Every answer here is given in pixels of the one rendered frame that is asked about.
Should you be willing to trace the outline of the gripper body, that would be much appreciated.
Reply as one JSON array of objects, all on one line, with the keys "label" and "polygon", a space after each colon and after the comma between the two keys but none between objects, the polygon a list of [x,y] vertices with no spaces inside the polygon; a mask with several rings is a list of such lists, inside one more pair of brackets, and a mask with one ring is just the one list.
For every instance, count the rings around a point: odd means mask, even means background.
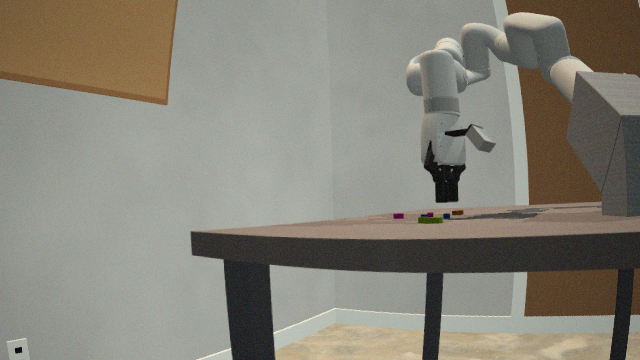
[{"label": "gripper body", "polygon": [[[460,113],[456,111],[433,111],[422,116],[421,162],[424,164],[429,142],[432,142],[434,162],[442,165],[464,165],[466,147],[464,136],[445,135],[447,131],[463,129]],[[435,159],[436,158],[436,159]]]}]

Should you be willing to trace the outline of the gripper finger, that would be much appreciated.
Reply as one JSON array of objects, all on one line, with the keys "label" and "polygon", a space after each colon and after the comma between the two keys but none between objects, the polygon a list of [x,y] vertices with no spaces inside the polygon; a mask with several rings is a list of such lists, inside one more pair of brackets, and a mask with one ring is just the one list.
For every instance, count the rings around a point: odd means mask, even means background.
[{"label": "gripper finger", "polygon": [[[449,182],[449,202],[458,202],[458,181],[460,180],[461,173],[466,169],[464,165],[446,165],[447,168],[447,182]],[[451,169],[452,172],[451,172]]]},{"label": "gripper finger", "polygon": [[430,140],[424,162],[424,169],[430,172],[435,182],[436,203],[447,203],[449,202],[449,182],[446,182],[447,168],[446,165],[438,165],[437,162],[434,162],[434,157],[435,155],[433,154]]}]

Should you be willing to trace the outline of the lime green rectangular bar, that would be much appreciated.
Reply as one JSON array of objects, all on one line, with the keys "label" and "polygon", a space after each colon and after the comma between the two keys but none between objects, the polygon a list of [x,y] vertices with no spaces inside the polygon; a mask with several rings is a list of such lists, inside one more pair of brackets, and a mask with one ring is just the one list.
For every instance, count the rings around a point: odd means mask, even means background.
[{"label": "lime green rectangular bar", "polygon": [[443,217],[418,217],[418,223],[441,224]]}]

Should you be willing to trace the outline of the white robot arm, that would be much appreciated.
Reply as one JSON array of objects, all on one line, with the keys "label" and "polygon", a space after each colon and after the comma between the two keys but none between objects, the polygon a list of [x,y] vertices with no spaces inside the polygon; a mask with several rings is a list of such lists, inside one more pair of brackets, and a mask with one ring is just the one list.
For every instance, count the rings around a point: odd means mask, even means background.
[{"label": "white robot arm", "polygon": [[[503,28],[505,33],[486,24],[466,24],[461,30],[461,46],[454,39],[443,38],[434,50],[410,61],[407,87],[412,94],[423,96],[424,113],[460,113],[458,93],[491,75],[488,47],[503,62],[527,69],[540,68],[543,78],[572,103],[576,71],[594,71],[571,56],[563,22],[553,16],[521,12],[507,16]],[[482,127],[473,124],[467,129],[447,131],[445,135],[466,135],[477,150],[488,153],[496,145]]]}]

